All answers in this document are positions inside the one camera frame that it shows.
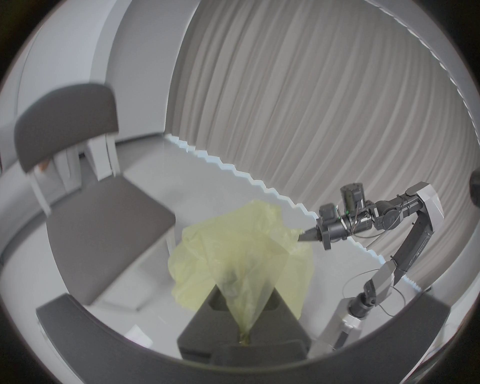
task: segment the floor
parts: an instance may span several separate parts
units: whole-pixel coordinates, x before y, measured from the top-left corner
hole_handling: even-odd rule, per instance
[[[292,208],[274,193],[265,193],[260,185],[252,185],[248,179],[220,169],[217,164],[187,153],[159,136],[121,144],[118,155],[125,177],[175,213],[177,242],[181,240],[183,228],[230,212],[253,199],[280,205],[288,227],[307,229],[315,224],[312,216],[305,215],[300,208]],[[85,159],[82,167],[83,185],[88,188],[95,179]],[[316,338],[343,295],[356,296],[362,291],[364,282],[374,273],[364,272],[379,268],[380,262],[351,240],[335,243],[329,251],[319,243],[312,246],[315,271],[300,322],[310,336]],[[17,328],[60,381],[79,383],[43,336],[35,315],[35,308],[67,291],[56,268],[42,216],[34,219],[17,236],[4,256],[0,294]],[[174,301],[170,293],[173,280],[168,273],[167,260],[165,246],[156,257],[147,259],[139,267],[136,276],[151,282],[155,290],[152,300],[140,312],[99,306],[88,310],[123,335],[137,326],[151,349],[179,358],[176,339],[193,312]],[[401,281],[397,288],[407,301],[416,294],[413,286],[405,281]],[[403,299],[397,292],[384,302],[384,309],[389,314],[395,314],[402,306]],[[366,320],[362,336],[388,319],[381,308],[375,308]]]

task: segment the pleated curtain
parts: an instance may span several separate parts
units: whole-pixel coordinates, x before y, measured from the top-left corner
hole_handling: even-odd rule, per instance
[[[363,0],[202,0],[166,132],[312,211],[341,205],[351,182],[372,201],[431,183],[444,225],[408,273],[424,288],[479,221],[468,194],[479,143],[456,86],[408,29]],[[415,219],[355,240],[388,259]]]

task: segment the translucent yellow bag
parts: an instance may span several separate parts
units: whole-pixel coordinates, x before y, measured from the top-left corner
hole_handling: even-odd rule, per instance
[[[262,201],[185,228],[168,260],[175,300],[196,311],[217,284],[247,335],[276,287],[299,318],[313,274],[312,246],[298,243],[300,233]]]

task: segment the curtain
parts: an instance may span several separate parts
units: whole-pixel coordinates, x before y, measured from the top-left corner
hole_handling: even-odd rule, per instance
[[[478,223],[474,127],[430,51],[363,0],[202,0],[170,88],[166,132],[317,211],[363,182],[390,200],[419,181],[445,221],[408,276],[426,288]],[[415,217],[377,239],[386,259]]]

